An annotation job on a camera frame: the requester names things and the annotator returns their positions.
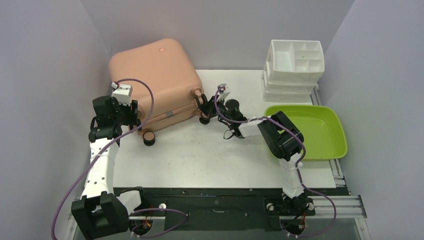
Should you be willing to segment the pink hard-shell suitcase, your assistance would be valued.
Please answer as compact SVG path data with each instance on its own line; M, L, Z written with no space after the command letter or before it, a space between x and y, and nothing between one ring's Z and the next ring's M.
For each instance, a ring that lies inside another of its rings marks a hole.
M155 132L191 117L204 117L198 108L207 103L202 81L182 45L165 38L113 55L108 63L111 80L125 80L145 122L138 134L147 146Z

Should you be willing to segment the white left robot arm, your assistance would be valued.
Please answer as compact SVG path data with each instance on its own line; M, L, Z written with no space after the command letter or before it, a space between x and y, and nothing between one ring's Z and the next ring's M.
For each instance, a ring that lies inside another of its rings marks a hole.
M132 212L143 215L149 210L149 201L139 188L116 196L113 187L122 126L132 130L141 125L137 100L121 103L116 97L101 96L92 103L95 116L88 135L89 170L81 198L71 204L71 213L87 240L126 232Z

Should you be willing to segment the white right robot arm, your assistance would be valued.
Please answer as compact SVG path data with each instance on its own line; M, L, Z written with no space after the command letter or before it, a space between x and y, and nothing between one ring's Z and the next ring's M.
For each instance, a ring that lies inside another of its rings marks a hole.
M226 102L207 99L202 94L194 97L195 105L200 110L199 121L207 125L210 119L228 127L230 137L245 139L263 137L269 151L279 161L282 172L282 207L288 215L298 216L313 213L313 200L305 193L300 173L304 157L304 136L294 123L282 112L267 116L247 119L240 112L240 104L235 99Z

